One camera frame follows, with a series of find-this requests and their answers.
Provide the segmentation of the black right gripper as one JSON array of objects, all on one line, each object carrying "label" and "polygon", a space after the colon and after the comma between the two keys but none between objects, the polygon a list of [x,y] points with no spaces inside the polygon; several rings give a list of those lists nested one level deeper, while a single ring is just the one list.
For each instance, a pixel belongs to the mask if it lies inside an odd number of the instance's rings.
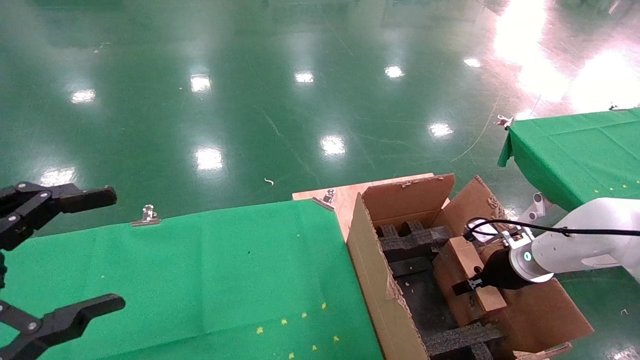
[{"label": "black right gripper", "polygon": [[494,251],[487,258],[480,278],[470,278],[452,285],[455,296],[471,293],[482,287],[518,290],[524,287],[524,279],[514,270],[510,262],[510,250]]}]

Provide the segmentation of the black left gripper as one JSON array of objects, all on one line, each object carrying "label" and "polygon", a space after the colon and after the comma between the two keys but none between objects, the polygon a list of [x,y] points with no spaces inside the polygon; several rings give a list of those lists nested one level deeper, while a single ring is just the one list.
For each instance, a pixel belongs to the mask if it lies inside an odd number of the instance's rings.
[{"label": "black left gripper", "polygon": [[[59,214],[76,214],[110,207],[118,201],[116,191],[105,186],[79,189],[73,183],[41,186],[21,182],[0,191],[0,248],[13,251]],[[0,253],[0,289],[6,286],[5,256]],[[36,360],[51,347],[82,337],[93,319],[123,310],[126,301],[117,294],[104,294],[59,307],[35,317],[7,301],[0,302],[0,321],[18,335],[1,347],[3,360]]]}]

